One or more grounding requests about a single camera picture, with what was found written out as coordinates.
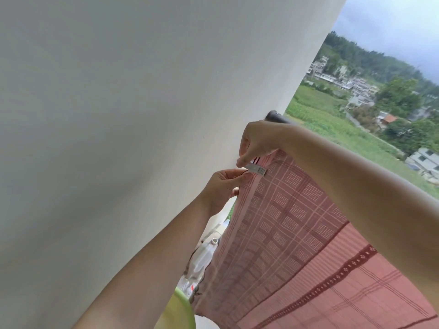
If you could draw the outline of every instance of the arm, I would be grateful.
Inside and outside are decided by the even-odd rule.
[[[206,187],[108,283],[75,329],[153,328],[209,218],[251,179],[245,170],[213,174]]]
[[[297,125],[251,122],[238,166],[282,149],[354,227],[439,311],[439,201],[399,176]]]

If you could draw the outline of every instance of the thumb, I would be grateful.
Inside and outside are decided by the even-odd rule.
[[[233,189],[233,188],[240,187],[240,186],[246,184],[247,182],[249,182],[252,179],[252,177],[253,176],[251,173],[244,173],[244,174],[241,174],[239,177],[228,180],[228,183],[229,183],[229,186],[231,187],[231,189]]]
[[[247,149],[247,151],[238,158],[236,161],[237,167],[244,167],[248,163],[251,162],[251,160],[255,159],[257,157],[257,154],[255,152],[255,148],[250,145],[250,147]]]

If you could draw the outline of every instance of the person's left hand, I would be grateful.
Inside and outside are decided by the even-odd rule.
[[[238,168],[215,172],[206,187],[198,196],[209,206],[210,217],[219,213],[227,201],[238,195],[236,187],[242,186],[252,179],[251,173]]]

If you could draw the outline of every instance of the cloud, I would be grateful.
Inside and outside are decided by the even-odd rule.
[[[347,0],[333,30],[439,83],[439,0]]]

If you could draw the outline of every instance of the pink fabric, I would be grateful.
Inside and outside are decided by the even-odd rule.
[[[421,293],[284,152],[240,189],[192,307],[221,329],[439,328]]]

